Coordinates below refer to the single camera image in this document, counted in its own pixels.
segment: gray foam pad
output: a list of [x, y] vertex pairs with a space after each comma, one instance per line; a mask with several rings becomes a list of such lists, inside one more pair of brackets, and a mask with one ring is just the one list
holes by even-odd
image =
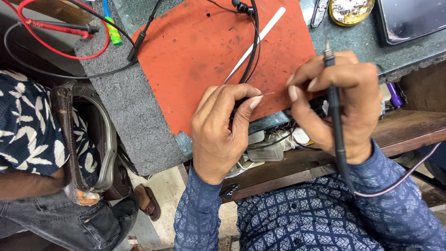
[[[111, 16], [116, 24], [123, 27], [112, 1], [108, 1]], [[102, 2], [93, 2], [93, 9], [103, 14]], [[146, 19], [151, 8], [145, 11]], [[105, 42], [106, 34], [102, 23], [95, 18], [92, 25], [101, 28], [93, 39], [81, 39], [75, 45], [78, 56], [92, 55], [99, 51]], [[94, 59], [81, 60], [88, 75], [112, 71], [128, 64], [127, 55], [130, 42], [121, 35], [123, 45], [108, 48]], [[91, 79], [116, 127], [128, 155], [140, 175], [154, 174], [185, 162], [185, 156], [170, 132], [149, 82], [139, 64], [127, 70]]]

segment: red probe cable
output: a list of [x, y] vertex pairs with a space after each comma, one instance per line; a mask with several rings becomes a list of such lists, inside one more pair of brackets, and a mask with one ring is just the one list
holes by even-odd
[[[101, 21], [102, 21], [102, 24], [103, 24], [104, 27], [105, 27], [105, 31], [106, 31], [106, 34], [107, 34], [107, 39], [106, 39], [106, 43], [105, 43], [104, 47], [103, 47], [99, 52], [97, 52], [97, 53], [94, 54], [94, 55], [87, 56], [87, 57], [76, 57], [76, 56], [71, 56], [71, 55], [65, 54], [65, 53], [63, 53], [63, 52], [60, 52], [60, 51], [56, 50], [55, 48], [51, 47], [50, 45], [48, 45], [47, 43], [45, 43], [43, 40], [41, 40], [41, 39], [40, 39], [40, 38], [39, 38], [39, 37], [38, 37], [38, 36], [31, 30], [31, 27], [30, 27], [29, 25], [34, 25], [34, 26], [37, 26], [37, 27], [45, 28], [45, 29], [51, 29], [51, 30], [56, 30], [56, 31], [60, 31], [60, 32], [66, 32], [66, 33], [70, 33], [70, 34], [75, 34], [75, 35], [79, 35], [79, 36], [81, 36], [82, 38], [92, 38], [93, 35], [88, 34], [88, 32], [86, 32], [86, 31], [83, 31], [83, 32], [86, 32], [88, 35], [86, 35], [86, 34], [83, 33], [82, 31], [80, 31], [80, 30], [76, 30], [76, 29], [70, 29], [70, 28], [61, 27], [61, 26], [58, 26], [58, 25], [49, 25], [49, 24], [40, 23], [40, 22], [37, 22], [37, 21], [35, 21], [35, 20], [32, 20], [32, 19], [30, 19], [30, 18], [26, 18], [25, 16], [23, 16], [23, 13], [22, 13], [23, 8], [24, 8], [27, 4], [29, 4], [29, 3], [31, 3], [31, 2], [34, 2], [34, 1], [37, 1], [37, 0], [25, 0], [25, 1], [23, 1], [23, 2], [21, 2], [21, 3], [19, 4], [19, 6], [18, 6], [17, 9], [15, 9], [14, 6], [13, 6], [12, 4], [10, 4], [7, 0], [2, 0], [2, 1], [3, 1], [4, 3], [6, 3], [10, 8], [12, 8], [12, 9], [14, 10], [14, 12], [16, 13], [16, 15], [19, 17], [19, 19], [20, 19], [20, 20], [22, 21], [22, 23], [25, 25], [25, 28], [29, 31], [29, 33], [31, 33], [31, 35], [32, 35], [34, 38], [36, 38], [36, 39], [37, 39], [41, 44], [43, 44], [46, 48], [48, 48], [48, 49], [54, 51], [54, 52], [57, 53], [57, 54], [60, 54], [60, 55], [64, 56], [64, 57], [71, 58], [71, 59], [92, 59], [92, 58], [95, 58], [95, 57], [101, 55], [101, 54], [105, 51], [105, 49], [107, 48], [107, 46], [108, 46], [108, 40], [110, 39], [110, 34], [108, 33], [108, 27], [107, 27], [107, 24], [106, 24], [103, 20], [101, 20]], [[88, 5], [83, 4], [83, 3], [80, 3], [80, 2], [78, 2], [78, 3], [79, 3], [79, 4], [82, 4], [83, 6], [85, 6], [85, 7], [88, 8], [88, 9], [94, 11], [94, 10], [93, 10], [92, 8], [90, 8]]]

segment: foot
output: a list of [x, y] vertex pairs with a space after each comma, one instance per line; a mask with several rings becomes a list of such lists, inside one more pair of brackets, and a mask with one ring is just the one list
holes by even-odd
[[140, 201], [140, 209], [144, 210], [147, 208], [150, 202], [150, 197], [147, 195], [147, 193], [144, 190], [143, 185], [138, 185], [135, 187], [135, 194], [138, 196], [138, 199]]

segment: fingernail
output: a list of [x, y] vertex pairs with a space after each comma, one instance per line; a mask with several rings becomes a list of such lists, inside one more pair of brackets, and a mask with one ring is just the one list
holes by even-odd
[[249, 107], [251, 107], [251, 110], [254, 110], [254, 108], [260, 104], [260, 101], [262, 101], [262, 99], [263, 95], [255, 97], [252, 103], [249, 105]]
[[294, 74], [291, 74], [291, 76], [289, 77], [289, 79], [286, 81], [286, 85], [288, 85], [294, 78]]
[[289, 99], [291, 99], [291, 102], [296, 101], [298, 98], [296, 86], [294, 85], [288, 86], [288, 94], [289, 94]]
[[318, 77], [315, 77], [308, 85], [307, 90], [311, 91], [311, 89], [313, 88], [313, 86], [316, 84], [317, 81], [318, 81]]

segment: shirt button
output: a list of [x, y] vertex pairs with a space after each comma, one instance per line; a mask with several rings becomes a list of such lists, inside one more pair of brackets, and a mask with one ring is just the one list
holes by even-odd
[[301, 244], [301, 240], [299, 239], [299, 238], [296, 238], [296, 239], [294, 239], [294, 244], [296, 245], [296, 246], [298, 246], [299, 244]]

